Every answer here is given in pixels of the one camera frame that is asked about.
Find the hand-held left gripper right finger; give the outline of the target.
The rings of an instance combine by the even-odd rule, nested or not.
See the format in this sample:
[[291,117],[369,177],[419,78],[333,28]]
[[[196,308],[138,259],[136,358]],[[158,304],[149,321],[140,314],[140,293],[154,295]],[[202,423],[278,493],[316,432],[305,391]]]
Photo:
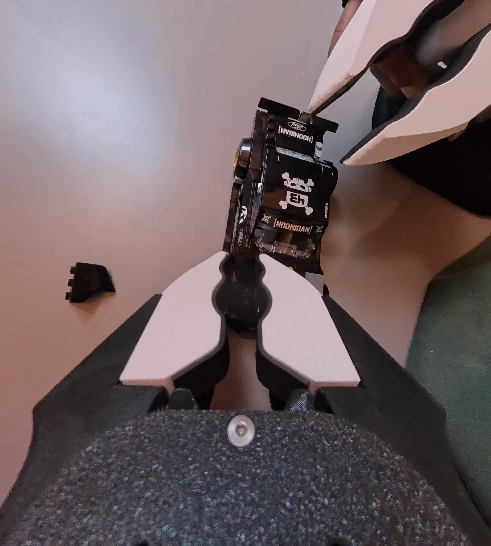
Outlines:
[[322,293],[309,280],[261,254],[267,306],[257,327],[257,376],[286,398],[296,388],[357,387],[361,381]]

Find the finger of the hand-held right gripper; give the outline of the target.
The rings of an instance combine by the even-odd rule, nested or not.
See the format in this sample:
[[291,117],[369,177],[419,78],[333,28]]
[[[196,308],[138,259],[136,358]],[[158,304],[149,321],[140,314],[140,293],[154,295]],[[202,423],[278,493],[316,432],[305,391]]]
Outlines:
[[390,46],[407,37],[437,1],[363,1],[331,51],[308,111],[320,113],[346,93]]
[[342,159],[346,166],[392,160],[491,118],[491,24],[472,37],[442,74],[372,130]]

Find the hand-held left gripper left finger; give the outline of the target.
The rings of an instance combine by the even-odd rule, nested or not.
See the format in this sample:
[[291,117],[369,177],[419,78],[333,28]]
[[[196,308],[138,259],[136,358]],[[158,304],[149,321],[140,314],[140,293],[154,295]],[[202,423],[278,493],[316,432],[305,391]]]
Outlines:
[[123,385],[204,395],[225,378],[229,345],[215,296],[227,258],[218,252],[165,289],[120,375]]

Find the black lego car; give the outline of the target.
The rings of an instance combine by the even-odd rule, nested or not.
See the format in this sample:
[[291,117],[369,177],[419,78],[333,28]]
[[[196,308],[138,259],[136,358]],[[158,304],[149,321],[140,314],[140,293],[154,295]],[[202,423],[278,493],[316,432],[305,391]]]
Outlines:
[[321,160],[326,132],[338,124],[261,98],[251,137],[239,144],[222,250],[228,274],[217,296],[227,325],[256,336],[267,297],[256,257],[264,254],[329,295],[321,268],[337,168]]

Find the small black lego brick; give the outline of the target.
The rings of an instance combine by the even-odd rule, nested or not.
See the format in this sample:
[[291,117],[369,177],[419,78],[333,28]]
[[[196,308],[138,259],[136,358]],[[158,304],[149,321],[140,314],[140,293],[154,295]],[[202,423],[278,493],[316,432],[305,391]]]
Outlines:
[[72,278],[68,280],[65,300],[73,304],[87,303],[90,300],[116,289],[107,267],[99,264],[76,262],[71,266]]

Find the person's right hand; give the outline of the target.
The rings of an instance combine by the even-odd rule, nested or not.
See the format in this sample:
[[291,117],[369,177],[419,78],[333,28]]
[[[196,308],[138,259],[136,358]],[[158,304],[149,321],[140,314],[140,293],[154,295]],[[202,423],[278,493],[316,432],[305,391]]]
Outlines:
[[408,40],[387,53],[370,72],[390,94],[413,98],[440,78],[457,45],[444,43],[435,34]]

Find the black dimpled wrist rest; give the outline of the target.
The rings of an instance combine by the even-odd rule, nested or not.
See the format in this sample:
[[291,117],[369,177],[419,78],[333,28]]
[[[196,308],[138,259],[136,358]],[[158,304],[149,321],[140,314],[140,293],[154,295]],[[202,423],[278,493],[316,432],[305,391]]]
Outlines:
[[387,163],[456,206],[491,217],[491,117],[469,124],[454,140],[438,140]]

